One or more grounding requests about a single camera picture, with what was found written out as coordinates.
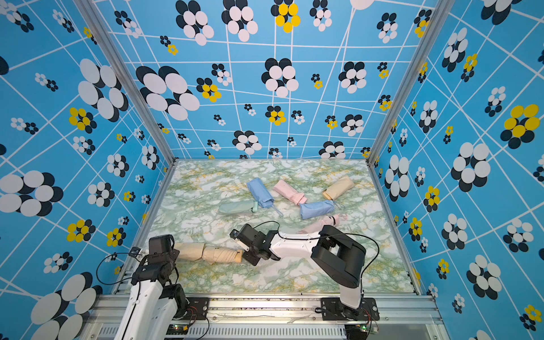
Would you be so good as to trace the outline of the mint green umbrella sleeve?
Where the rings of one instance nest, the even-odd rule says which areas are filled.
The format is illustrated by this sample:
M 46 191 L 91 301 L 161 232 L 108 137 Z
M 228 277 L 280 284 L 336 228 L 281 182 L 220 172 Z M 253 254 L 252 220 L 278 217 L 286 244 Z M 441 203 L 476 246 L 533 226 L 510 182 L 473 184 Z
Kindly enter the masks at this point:
M 238 202 L 222 202 L 219 205 L 218 212 L 223 215 L 236 215 L 245 213 L 255 213 L 259 209 L 259 204 L 255 200 L 246 200 Z

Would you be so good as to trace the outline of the beige umbrella sleeve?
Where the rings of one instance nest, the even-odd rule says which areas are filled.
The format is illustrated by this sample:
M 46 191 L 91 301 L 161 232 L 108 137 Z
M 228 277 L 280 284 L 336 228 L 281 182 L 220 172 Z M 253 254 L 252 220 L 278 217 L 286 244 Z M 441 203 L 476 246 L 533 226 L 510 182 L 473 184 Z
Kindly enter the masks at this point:
M 178 251 L 178 259 L 187 261 L 208 260 L 208 252 L 205 243 L 179 243 L 174 245 Z

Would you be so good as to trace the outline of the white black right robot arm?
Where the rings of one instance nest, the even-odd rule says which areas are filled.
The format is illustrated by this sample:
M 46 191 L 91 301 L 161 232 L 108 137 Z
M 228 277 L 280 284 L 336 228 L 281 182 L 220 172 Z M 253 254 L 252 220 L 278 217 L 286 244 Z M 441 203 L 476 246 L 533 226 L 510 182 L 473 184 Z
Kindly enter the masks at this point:
M 363 289 L 366 248 L 332 225 L 310 234 L 285 234 L 278 229 L 264 233 L 249 224 L 233 229 L 230 234 L 242 246 L 242 258 L 252 266 L 261 260 L 311 259 L 333 281 L 339 284 L 339 306 L 331 313 L 346 320 L 363 317 Z

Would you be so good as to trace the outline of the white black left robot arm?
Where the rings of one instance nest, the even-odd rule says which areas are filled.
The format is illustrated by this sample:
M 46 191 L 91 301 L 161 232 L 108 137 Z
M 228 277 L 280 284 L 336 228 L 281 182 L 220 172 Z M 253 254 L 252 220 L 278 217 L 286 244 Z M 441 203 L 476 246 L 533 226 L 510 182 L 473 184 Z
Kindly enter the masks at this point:
M 131 277 L 130 297 L 116 339 L 164 339 L 171 322 L 186 314 L 184 290 L 170 279 L 180 254 L 174 245 L 172 235 L 150 238 L 149 253 Z

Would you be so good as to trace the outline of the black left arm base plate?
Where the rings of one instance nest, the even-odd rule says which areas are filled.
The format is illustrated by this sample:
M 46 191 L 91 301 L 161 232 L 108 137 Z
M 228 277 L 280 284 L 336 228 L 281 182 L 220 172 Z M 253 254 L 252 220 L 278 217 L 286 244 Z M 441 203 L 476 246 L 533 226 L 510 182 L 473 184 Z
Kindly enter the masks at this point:
M 211 299 L 208 297 L 188 297 L 183 314 L 175 315 L 174 320 L 195 321 L 205 320 Z

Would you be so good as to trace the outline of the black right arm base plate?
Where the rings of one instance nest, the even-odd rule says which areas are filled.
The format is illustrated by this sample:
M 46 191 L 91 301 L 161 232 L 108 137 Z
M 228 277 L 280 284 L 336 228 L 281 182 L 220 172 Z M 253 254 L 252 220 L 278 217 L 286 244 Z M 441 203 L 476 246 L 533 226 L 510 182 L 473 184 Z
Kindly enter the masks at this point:
M 315 313 L 321 314 L 324 321 L 379 321 L 380 315 L 375 299 L 363 298 L 358 308 L 348 307 L 339 297 L 323 297 Z

